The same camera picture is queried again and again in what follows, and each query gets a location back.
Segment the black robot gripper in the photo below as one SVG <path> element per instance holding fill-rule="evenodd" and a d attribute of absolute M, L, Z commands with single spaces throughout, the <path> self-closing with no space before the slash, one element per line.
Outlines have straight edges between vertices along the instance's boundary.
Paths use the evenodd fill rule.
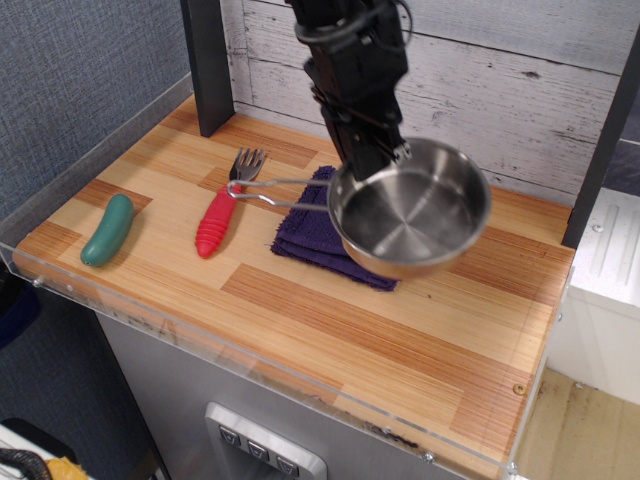
<path fill-rule="evenodd" d="M 304 28 L 311 52 L 305 72 L 343 164 L 364 181 L 392 163 L 408 160 L 411 147 L 399 132 L 402 114 L 395 97 L 408 71 L 397 19 L 353 19 Z M 373 127 L 353 133 L 353 118 Z"/>

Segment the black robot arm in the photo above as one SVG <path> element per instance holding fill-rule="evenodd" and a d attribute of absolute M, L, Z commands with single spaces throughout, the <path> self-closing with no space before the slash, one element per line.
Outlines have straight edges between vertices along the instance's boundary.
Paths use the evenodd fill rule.
<path fill-rule="evenodd" d="M 395 89 L 408 72 L 404 1 L 290 1 L 304 70 L 345 167 L 364 181 L 408 151 Z"/>

